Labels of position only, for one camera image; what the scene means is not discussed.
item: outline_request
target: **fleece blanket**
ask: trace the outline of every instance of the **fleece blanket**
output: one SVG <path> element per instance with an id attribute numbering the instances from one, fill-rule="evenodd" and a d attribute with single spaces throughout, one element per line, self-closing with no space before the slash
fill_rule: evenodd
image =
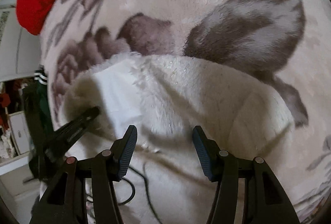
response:
<path id="1" fill-rule="evenodd" d="M 132 163 L 163 223 L 204 223 L 201 125 L 235 156 L 265 158 L 308 223 L 331 184 L 330 17 L 329 0 L 57 0 L 41 33 L 54 126 L 101 107 L 70 152 L 85 158 L 135 124 Z M 125 222 L 157 223 L 140 194 Z"/>

